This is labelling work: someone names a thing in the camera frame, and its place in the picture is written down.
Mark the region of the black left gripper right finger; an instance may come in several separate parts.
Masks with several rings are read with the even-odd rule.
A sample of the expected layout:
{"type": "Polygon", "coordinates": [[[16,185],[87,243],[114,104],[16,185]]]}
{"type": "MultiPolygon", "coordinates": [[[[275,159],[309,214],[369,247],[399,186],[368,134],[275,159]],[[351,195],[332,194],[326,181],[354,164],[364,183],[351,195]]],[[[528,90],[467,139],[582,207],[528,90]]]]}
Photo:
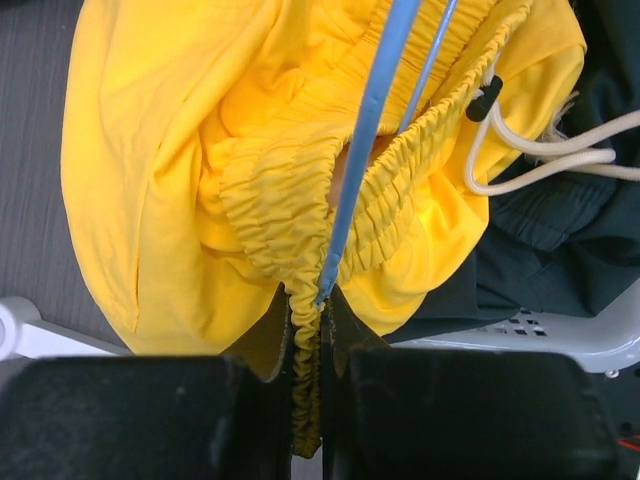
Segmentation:
{"type": "Polygon", "coordinates": [[[334,290],[321,316],[327,479],[619,479],[589,376],[556,353],[395,348],[334,290]]]}

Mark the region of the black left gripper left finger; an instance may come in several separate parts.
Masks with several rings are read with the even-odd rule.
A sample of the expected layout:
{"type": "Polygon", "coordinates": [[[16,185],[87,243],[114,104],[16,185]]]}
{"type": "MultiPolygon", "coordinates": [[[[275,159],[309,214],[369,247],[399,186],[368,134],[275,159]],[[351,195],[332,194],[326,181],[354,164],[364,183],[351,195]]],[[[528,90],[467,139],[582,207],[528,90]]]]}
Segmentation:
{"type": "Polygon", "coordinates": [[[278,289],[217,356],[29,362],[1,390],[5,479],[287,479],[292,328],[278,289]]]}

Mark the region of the yellow shorts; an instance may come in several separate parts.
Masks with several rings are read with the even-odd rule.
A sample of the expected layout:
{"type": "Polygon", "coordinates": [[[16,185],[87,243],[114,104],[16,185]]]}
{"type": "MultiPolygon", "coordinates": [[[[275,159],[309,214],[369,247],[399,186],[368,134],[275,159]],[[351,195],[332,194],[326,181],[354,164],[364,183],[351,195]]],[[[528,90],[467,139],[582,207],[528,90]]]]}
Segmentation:
{"type": "MultiPolygon", "coordinates": [[[[503,80],[538,137],[586,43],[566,1],[462,1],[416,106],[444,10],[419,5],[378,122],[338,285],[375,333],[405,324],[479,242],[465,112],[503,80]]],[[[61,184],[84,281],[138,354],[218,354],[283,289],[296,345],[293,450],[320,444],[317,281],[388,1],[87,1],[76,25],[61,184]]]]}

